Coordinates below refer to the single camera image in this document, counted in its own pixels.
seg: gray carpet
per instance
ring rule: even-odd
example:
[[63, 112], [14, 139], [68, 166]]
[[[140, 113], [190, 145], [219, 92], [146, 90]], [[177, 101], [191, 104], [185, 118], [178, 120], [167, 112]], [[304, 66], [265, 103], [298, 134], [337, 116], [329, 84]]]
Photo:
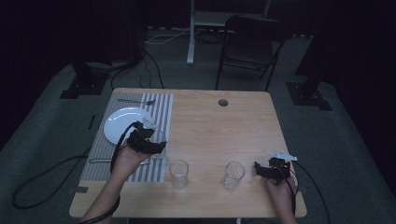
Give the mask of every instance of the gray carpet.
[[[151, 31], [157, 35], [163, 31]], [[177, 34], [180, 31], [166, 33]], [[213, 36], [201, 38], [213, 40]], [[158, 63], [166, 89], [213, 90], [220, 45], [197, 41], [195, 64], [186, 65], [188, 38], [175, 38], [161, 45], [146, 45]], [[332, 223], [396, 223], [396, 201], [375, 167], [350, 117], [339, 101], [334, 87], [320, 83], [318, 89], [329, 101], [332, 111], [313, 106], [293, 105], [286, 82], [303, 82], [296, 68], [309, 45], [309, 39], [294, 37], [281, 51], [269, 92], [272, 95], [290, 154], [315, 178]], [[114, 79], [114, 87], [160, 88], [153, 61], [145, 58], [135, 69]], [[265, 79], [260, 74], [225, 67], [220, 90], [261, 91]], [[25, 121], [0, 152], [0, 223], [78, 223], [69, 216], [73, 190], [83, 168], [81, 162], [60, 190], [46, 203], [32, 209], [13, 208], [11, 195], [23, 181], [49, 169], [55, 163], [81, 155], [92, 144], [112, 92], [110, 78], [101, 95], [80, 95], [76, 100], [59, 99], [75, 76], [71, 66], [54, 77], [36, 101]], [[90, 128], [92, 116], [95, 116]], [[70, 161], [44, 175], [21, 192], [18, 202], [31, 204], [45, 199], [66, 176], [76, 161]], [[298, 167], [295, 168], [308, 214], [299, 223], [327, 223], [324, 206], [315, 186]], [[146, 223], [158, 223], [147, 220]], [[225, 223], [227, 219], [208, 219], [205, 223]], [[276, 222], [276, 219], [244, 219], [249, 223]], [[127, 223], [124, 218], [114, 223]]]

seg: white desk leg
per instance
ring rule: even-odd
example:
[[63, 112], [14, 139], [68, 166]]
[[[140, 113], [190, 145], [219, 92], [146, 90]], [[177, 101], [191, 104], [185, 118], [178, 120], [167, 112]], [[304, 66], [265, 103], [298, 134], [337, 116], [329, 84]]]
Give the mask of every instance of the white desk leg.
[[187, 54], [187, 64], [193, 65], [194, 64], [194, 51], [195, 51], [195, 10], [194, 10], [194, 0], [191, 0], [191, 14], [190, 14], [190, 42], [189, 42], [189, 52]]

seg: gray placemat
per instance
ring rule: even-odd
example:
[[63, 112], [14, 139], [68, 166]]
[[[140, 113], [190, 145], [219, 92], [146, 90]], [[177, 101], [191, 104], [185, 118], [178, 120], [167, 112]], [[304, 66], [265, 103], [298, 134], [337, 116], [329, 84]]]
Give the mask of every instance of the gray placemat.
[[[134, 103], [118, 102], [117, 99], [131, 99], [148, 101], [156, 99], [153, 105], [142, 105]], [[111, 159], [116, 145], [109, 142], [105, 137], [104, 126], [107, 118], [124, 107], [136, 106], [147, 110], [158, 129], [165, 133], [169, 139], [169, 130], [172, 115], [173, 94], [153, 93], [125, 93], [114, 92], [109, 100], [106, 112], [103, 116], [98, 133], [92, 144], [90, 155], [85, 163], [80, 180], [107, 181], [110, 178], [110, 163], [90, 163], [92, 158]], [[165, 177], [166, 156], [162, 159], [149, 159], [149, 164], [140, 166], [134, 175], [128, 179], [129, 182], [163, 182]]]

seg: person's hand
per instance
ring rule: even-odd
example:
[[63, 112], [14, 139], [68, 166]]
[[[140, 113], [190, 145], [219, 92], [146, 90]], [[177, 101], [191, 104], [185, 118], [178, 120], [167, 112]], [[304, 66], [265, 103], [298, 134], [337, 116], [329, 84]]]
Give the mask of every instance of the person's hand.
[[112, 174], [126, 180], [136, 171], [140, 165], [140, 162], [150, 157], [150, 154], [138, 153], [128, 147], [125, 140], [120, 148]]
[[[288, 178], [290, 185], [294, 188], [294, 178]], [[288, 183], [284, 180], [279, 185], [275, 186], [270, 180], [264, 179], [265, 187], [267, 187], [273, 206], [282, 223], [297, 223], [294, 214], [292, 213], [291, 192]]]

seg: chair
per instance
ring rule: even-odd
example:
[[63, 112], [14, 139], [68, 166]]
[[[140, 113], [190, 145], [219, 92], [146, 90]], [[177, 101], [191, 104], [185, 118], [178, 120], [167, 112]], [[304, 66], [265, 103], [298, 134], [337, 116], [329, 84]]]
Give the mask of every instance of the chair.
[[265, 91], [268, 91], [280, 49], [288, 37], [288, 32], [280, 21], [232, 16], [225, 23], [216, 90], [223, 65], [263, 70], [261, 79], [272, 66], [265, 86]]

